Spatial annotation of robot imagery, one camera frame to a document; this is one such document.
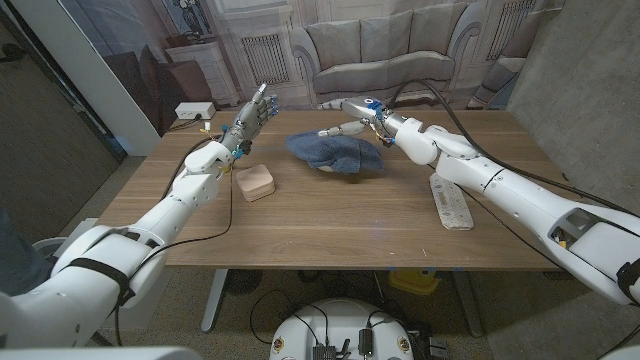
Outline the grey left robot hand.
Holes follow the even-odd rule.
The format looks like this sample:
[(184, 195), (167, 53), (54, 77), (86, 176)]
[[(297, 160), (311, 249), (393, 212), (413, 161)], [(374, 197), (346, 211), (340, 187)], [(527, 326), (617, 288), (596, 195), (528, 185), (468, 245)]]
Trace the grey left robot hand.
[(266, 83), (260, 85), (252, 99), (236, 114), (234, 122), (220, 140), (236, 158), (250, 152), (251, 143), (262, 127), (278, 114), (278, 98), (276, 95), (266, 95), (266, 88)]

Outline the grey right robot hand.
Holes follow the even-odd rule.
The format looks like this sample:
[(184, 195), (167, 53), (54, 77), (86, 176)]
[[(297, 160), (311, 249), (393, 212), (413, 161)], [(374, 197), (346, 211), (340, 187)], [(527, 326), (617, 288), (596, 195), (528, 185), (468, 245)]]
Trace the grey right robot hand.
[(340, 110), (354, 118), (354, 121), (320, 130), (317, 135), (352, 136), (361, 134), (365, 128), (371, 128), (385, 146), (396, 142), (395, 137), (405, 118), (396, 114), (379, 99), (369, 96), (341, 98), (321, 103), (319, 110)]

